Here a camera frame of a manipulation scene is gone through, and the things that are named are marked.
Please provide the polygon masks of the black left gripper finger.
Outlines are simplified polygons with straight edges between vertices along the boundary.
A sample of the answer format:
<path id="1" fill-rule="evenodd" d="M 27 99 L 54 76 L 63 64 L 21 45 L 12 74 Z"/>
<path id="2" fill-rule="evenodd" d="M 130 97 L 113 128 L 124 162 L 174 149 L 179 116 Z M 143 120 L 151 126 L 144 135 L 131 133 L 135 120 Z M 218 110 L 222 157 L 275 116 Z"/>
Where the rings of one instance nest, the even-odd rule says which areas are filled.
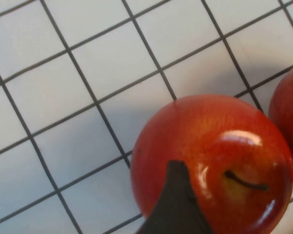
<path id="1" fill-rule="evenodd" d="M 170 160 L 160 197 L 138 234 L 211 234 L 183 161 Z"/>

